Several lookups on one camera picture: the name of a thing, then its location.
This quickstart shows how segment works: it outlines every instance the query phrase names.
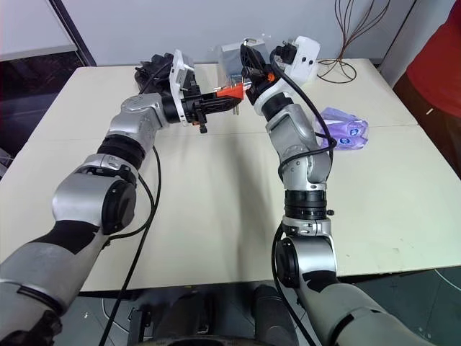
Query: purple object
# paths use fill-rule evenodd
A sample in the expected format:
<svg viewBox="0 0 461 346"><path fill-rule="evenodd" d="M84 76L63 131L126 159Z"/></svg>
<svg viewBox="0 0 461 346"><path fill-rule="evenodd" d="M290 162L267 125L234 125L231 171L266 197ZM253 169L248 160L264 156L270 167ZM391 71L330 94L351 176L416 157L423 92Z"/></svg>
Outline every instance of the purple object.
<svg viewBox="0 0 461 346"><path fill-rule="evenodd" d="M321 115L331 136L338 142L336 150L357 150L367 144L368 123L365 120L331 107L327 107ZM322 147L327 145L328 141L323 139Z"/></svg>

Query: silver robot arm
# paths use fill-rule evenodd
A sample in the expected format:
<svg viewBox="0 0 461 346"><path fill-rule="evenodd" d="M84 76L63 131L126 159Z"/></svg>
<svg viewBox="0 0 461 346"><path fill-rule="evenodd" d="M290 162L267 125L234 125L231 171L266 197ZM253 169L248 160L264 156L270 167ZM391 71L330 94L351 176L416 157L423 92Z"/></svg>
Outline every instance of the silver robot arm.
<svg viewBox="0 0 461 346"><path fill-rule="evenodd" d="M123 102L97 154L53 198L55 225L0 266L2 345L48 345L110 234L133 219L138 170L157 130L168 126L159 94Z"/></svg>
<svg viewBox="0 0 461 346"><path fill-rule="evenodd" d="M318 51L318 43L298 37L277 47L275 55L285 66L285 74L296 84L303 84ZM282 76L246 43L241 46L241 57L242 74L252 81L247 96L256 112L267 119L266 129L279 155L279 175L285 188L285 214L273 254L275 280L295 289L322 345L431 345L366 293L336 278L328 218L332 212L326 209L329 155L303 155L317 151L319 145L303 109L290 98L293 90L283 78L277 80Z"/></svg>

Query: red shirt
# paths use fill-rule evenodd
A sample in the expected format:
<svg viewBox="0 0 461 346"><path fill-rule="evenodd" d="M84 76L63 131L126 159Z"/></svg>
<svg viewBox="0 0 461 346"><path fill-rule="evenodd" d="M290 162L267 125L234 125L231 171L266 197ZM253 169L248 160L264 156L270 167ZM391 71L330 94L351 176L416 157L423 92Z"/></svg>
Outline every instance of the red shirt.
<svg viewBox="0 0 461 346"><path fill-rule="evenodd" d="M406 70L431 105L461 117L461 0Z"/></svg>

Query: white wall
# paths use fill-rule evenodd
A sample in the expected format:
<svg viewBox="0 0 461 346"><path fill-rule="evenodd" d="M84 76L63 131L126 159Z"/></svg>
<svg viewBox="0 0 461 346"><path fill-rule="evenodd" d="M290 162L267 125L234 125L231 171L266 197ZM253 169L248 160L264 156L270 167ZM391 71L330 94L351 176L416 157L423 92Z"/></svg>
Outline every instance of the white wall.
<svg viewBox="0 0 461 346"><path fill-rule="evenodd" d="M371 0L355 0L357 17ZM377 8L386 0L377 0ZM63 0L98 65L135 64L154 53L183 50L196 62L216 61L216 45L264 37L269 49L306 35L334 57L341 33L334 0ZM412 0L392 0L379 27L357 41L348 56L382 58Z"/></svg>
<svg viewBox="0 0 461 346"><path fill-rule="evenodd" d="M408 16L388 56L380 67L381 74L392 87L427 40L447 20L455 0L418 0Z"/></svg>
<svg viewBox="0 0 461 346"><path fill-rule="evenodd" d="M0 61L76 50L47 0L0 0Z"/></svg>

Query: brown wire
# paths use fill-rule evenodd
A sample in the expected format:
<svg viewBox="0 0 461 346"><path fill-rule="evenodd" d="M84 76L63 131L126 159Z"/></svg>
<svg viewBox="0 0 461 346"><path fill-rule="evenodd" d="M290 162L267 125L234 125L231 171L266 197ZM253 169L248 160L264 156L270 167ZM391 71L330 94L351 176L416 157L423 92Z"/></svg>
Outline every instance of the brown wire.
<svg viewBox="0 0 461 346"><path fill-rule="evenodd" d="M357 26L352 30L351 35L349 36L349 29L351 28L351 18L352 18L352 9L354 7L354 0L348 0L346 4L346 9L344 11L344 16L342 13L342 5L341 5L341 0L335 0L334 2L334 13L336 17L336 21L338 22L339 29L341 30L341 35L343 37L343 43L341 50L339 51L339 54L336 59L324 59L322 61L319 61L320 64L326 65L326 66L331 66L324 74L318 74L318 78L328 81L330 83L335 83L335 84L345 84L349 83L350 81L353 81L357 77L357 71L355 68L350 64L350 63L345 63L343 62L343 57L344 53L346 52L346 49L349 47L349 45L354 42L358 37L362 36L366 32L370 31L374 26L377 25L381 21L381 19L385 16L386 12L389 9L390 6L390 0L386 3L386 5L381 9L381 11L374 16L371 20L368 20L370 18L370 14L372 13L373 6L375 5L375 0L372 0L370 6L368 7L367 11L365 11L364 15L362 18L359 20ZM325 78L327 74L329 74L331 71L334 70L334 68L338 65L341 68L342 74L346 77L346 81L333 81L330 79ZM353 74L352 76L348 75L348 73L344 70L344 67L348 66Z"/></svg>

